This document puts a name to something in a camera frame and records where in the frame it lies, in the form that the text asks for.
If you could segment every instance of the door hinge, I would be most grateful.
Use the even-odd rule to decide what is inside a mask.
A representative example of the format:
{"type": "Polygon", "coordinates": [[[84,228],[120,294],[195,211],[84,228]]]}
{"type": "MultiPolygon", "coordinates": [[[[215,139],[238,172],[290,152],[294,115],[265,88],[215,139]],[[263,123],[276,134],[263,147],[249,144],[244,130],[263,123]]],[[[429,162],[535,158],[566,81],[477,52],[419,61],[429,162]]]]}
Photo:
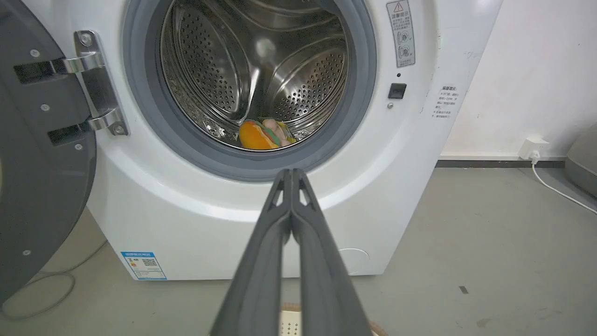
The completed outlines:
{"type": "Polygon", "coordinates": [[[108,129],[113,135],[128,135],[128,127],[118,105],[97,33],[79,30],[74,34],[76,58],[51,62],[55,74],[80,74],[90,99],[92,130],[108,129]]]}

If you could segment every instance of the screw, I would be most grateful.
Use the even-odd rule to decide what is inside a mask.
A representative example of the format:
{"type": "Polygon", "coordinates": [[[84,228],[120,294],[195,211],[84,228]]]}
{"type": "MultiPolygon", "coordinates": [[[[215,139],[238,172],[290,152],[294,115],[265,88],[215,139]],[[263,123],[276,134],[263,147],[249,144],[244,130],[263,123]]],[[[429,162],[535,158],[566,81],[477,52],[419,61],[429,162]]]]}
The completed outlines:
{"type": "Polygon", "coordinates": [[[81,36],[79,37],[79,40],[81,41],[81,44],[86,47],[89,47],[90,45],[93,44],[93,41],[91,40],[91,35],[88,33],[81,34],[81,36]]]}

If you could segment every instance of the blue label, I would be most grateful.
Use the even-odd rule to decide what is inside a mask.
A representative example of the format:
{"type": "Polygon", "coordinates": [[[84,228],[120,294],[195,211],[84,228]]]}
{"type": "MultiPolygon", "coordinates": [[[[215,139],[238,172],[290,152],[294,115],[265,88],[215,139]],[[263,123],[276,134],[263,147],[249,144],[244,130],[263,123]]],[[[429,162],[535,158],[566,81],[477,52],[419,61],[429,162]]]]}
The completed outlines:
{"type": "Polygon", "coordinates": [[[153,252],[120,252],[139,280],[168,280],[153,252]]]}

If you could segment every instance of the stainless steel drum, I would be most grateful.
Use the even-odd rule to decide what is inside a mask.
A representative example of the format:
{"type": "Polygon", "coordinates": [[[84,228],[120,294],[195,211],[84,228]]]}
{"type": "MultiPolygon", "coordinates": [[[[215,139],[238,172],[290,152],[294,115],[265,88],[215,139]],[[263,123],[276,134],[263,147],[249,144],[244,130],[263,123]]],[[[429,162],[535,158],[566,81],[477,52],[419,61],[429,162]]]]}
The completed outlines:
{"type": "Polygon", "coordinates": [[[316,132],[344,92],[346,36],[311,0],[184,0],[162,30],[166,82],[185,115],[240,148],[247,119],[273,118],[300,141],[316,132]]]}

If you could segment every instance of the washing machine door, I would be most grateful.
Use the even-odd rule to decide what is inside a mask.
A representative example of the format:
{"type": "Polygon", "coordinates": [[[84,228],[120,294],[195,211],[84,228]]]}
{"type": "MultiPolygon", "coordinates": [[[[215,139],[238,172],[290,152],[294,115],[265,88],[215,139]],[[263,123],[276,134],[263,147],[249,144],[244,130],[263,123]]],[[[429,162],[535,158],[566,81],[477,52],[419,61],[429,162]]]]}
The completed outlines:
{"type": "Polygon", "coordinates": [[[90,107],[50,34],[0,0],[0,303],[60,247],[87,202],[96,167],[90,107]]]}

